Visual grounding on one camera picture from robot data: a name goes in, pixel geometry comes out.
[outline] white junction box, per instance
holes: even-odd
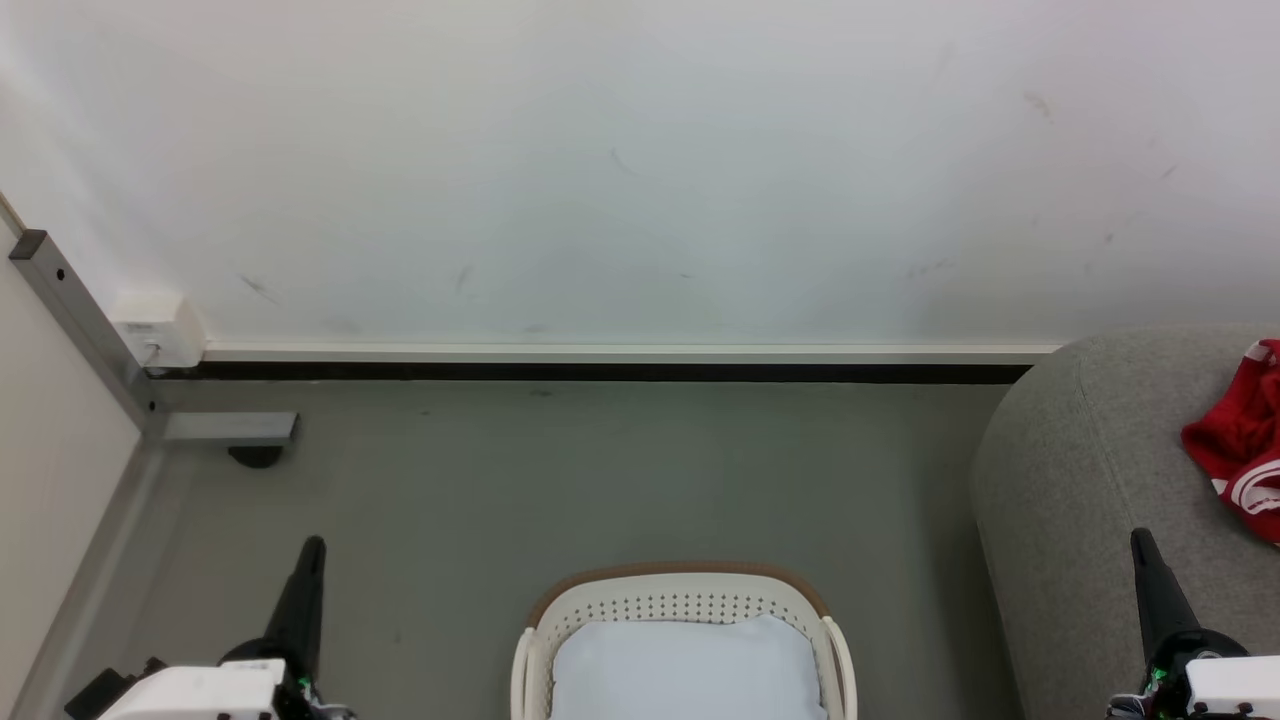
[[[1280,655],[1198,657],[1187,664],[1187,680],[1188,712],[1203,702],[1206,712],[1243,717],[1240,705],[1249,703],[1249,717],[1280,717]]]
[[[125,295],[110,320],[145,368],[192,368],[205,354],[200,318],[180,295]]]

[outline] brown basket rim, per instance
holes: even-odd
[[[632,562],[630,565],[614,565],[612,568],[600,568],[598,570],[588,570],[585,573],[577,573],[576,575],[570,575],[563,580],[556,583],[550,587],[534,605],[534,610],[529,614],[529,624],[526,628],[536,628],[543,620],[543,615],[547,614],[547,609],[550,607],[552,602],[557,597],[563,594],[566,591],[575,588],[577,585],[585,585],[586,583],[595,583],[599,580],[616,580],[618,578],[632,578],[640,575],[673,575],[678,573],[726,573],[733,575],[762,575],[765,578],[772,578],[774,580],[783,582],[792,588],[795,588],[809,605],[818,612],[819,618],[829,618],[831,611],[827,609],[827,603],[822,601],[822,596],[818,591],[809,584],[808,580],[801,578],[799,574],[787,570],[786,568],[778,568],[777,565],[767,565],[764,562],[730,562],[730,561],[664,561],[664,562]]]

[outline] gray floor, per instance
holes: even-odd
[[[189,480],[129,650],[210,662],[329,542],[321,688],[366,720],[502,719],[538,596],[591,568],[756,560],[819,589],[863,717],[1016,717],[966,468],[1002,387],[204,383],[189,410],[298,410],[297,447]]]

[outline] laundry basket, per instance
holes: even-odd
[[[588,623],[728,624],[756,615],[773,615],[809,638],[828,720],[856,720],[854,664],[822,598],[797,575],[750,562],[645,562],[561,580],[534,607],[516,644],[511,720],[550,717],[556,652]]]

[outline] white pillow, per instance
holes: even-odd
[[[732,625],[589,623],[556,655],[552,720],[826,720],[809,638]]]

